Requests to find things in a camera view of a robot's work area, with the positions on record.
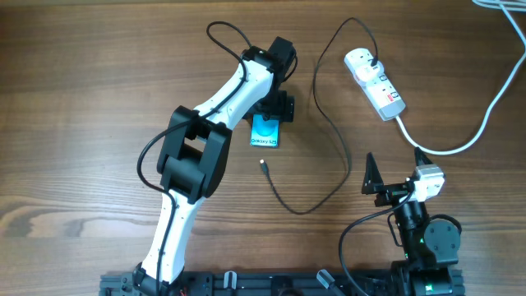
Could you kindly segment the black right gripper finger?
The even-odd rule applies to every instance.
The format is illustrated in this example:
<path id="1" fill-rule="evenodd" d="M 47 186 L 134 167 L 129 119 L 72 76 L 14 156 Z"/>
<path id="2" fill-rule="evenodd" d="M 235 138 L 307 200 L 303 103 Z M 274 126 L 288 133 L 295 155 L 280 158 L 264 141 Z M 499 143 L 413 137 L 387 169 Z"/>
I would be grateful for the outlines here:
<path id="1" fill-rule="evenodd" d="M 373 154 L 369 152 L 367 154 L 365 175 L 362 182 L 362 194 L 376 194 L 382 192 L 383 189 L 383 179 L 381 177 Z"/>
<path id="2" fill-rule="evenodd" d="M 414 148 L 414 158 L 417 166 L 433 164 L 420 147 Z"/>

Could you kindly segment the Galaxy smartphone teal screen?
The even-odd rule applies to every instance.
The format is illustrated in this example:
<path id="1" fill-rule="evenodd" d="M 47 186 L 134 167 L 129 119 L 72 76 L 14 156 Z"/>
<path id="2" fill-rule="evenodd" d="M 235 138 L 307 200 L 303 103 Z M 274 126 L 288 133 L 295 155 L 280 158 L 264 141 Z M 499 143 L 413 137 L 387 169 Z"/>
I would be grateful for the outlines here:
<path id="1" fill-rule="evenodd" d="M 279 120 L 265 120 L 261 114 L 254 114 L 250 144 L 258 147 L 277 148 L 279 146 Z"/>

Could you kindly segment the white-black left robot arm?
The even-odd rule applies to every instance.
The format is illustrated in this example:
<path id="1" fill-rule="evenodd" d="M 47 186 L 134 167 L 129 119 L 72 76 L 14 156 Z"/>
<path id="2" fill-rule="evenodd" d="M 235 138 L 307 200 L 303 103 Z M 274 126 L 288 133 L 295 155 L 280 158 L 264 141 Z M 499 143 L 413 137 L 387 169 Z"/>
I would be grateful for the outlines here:
<path id="1" fill-rule="evenodd" d="M 292 42 L 278 37 L 267 50 L 251 46 L 238 61 L 215 95 L 194 109 L 177 107 L 159 135 L 162 208 L 148 255 L 133 272 L 142 295 L 173 295 L 180 287 L 196 213 L 224 176 L 237 124 L 248 118 L 276 125 L 293 121 L 294 98 L 280 88 L 298 61 Z"/>

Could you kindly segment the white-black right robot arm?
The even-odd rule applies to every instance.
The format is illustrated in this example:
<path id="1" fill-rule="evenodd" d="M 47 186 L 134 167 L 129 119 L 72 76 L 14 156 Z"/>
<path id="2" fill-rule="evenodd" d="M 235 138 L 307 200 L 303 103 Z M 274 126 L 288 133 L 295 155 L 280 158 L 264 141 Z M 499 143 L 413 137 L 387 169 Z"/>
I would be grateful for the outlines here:
<path id="1" fill-rule="evenodd" d="M 464 295 L 462 272 L 452 268 L 459 262 L 462 226 L 445 214 L 429 215 L 425 201 L 439 195 L 445 174 L 420 149 L 414 150 L 416 167 L 401 183 L 386 185 L 372 153 L 367 154 L 362 193 L 376 195 L 375 206 L 388 206 L 395 218 L 405 253 L 403 261 L 391 264 L 396 295 Z"/>

